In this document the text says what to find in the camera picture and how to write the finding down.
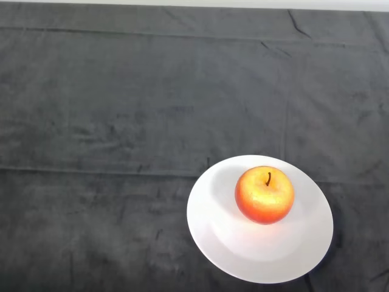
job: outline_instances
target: tablecloth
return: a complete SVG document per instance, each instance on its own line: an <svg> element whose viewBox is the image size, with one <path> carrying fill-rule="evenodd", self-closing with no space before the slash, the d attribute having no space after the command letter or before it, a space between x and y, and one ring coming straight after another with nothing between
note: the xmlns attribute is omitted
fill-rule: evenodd
<svg viewBox="0 0 389 292"><path fill-rule="evenodd" d="M1 291L389 291L389 14L0 3ZM287 283L187 226L245 154L323 190L334 236Z"/></svg>

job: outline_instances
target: apple stem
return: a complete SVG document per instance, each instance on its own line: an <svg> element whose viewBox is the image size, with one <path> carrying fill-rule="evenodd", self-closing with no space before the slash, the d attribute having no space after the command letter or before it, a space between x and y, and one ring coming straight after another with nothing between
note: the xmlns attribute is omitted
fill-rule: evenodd
<svg viewBox="0 0 389 292"><path fill-rule="evenodd" d="M269 172L269 180L267 181L266 185L269 186L270 179L272 178L272 174Z"/></svg>

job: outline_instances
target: apple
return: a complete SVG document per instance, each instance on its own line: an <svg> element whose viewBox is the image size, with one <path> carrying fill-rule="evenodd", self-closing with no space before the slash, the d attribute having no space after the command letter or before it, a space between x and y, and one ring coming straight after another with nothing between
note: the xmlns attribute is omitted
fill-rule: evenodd
<svg viewBox="0 0 389 292"><path fill-rule="evenodd" d="M284 218L292 208L294 189L281 170L270 166L249 169L235 187L239 210L250 220L271 224Z"/></svg>

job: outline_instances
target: white plate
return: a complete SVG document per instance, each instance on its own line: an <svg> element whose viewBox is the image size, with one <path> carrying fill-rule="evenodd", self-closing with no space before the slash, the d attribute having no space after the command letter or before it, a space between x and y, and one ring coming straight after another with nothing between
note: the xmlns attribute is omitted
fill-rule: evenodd
<svg viewBox="0 0 389 292"><path fill-rule="evenodd" d="M235 202L239 177L261 165L282 170L295 190L290 213L270 225L251 222ZM187 219L194 242L213 264L255 283L286 282L309 272L326 254L334 229L328 202L308 175L259 155L229 158L209 168L192 188Z"/></svg>

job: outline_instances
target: white wall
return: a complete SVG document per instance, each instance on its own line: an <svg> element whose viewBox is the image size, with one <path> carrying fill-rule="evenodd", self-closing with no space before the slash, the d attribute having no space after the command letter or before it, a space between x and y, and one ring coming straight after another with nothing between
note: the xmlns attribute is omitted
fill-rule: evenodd
<svg viewBox="0 0 389 292"><path fill-rule="evenodd" d="M24 2L389 11L389 0L24 0Z"/></svg>

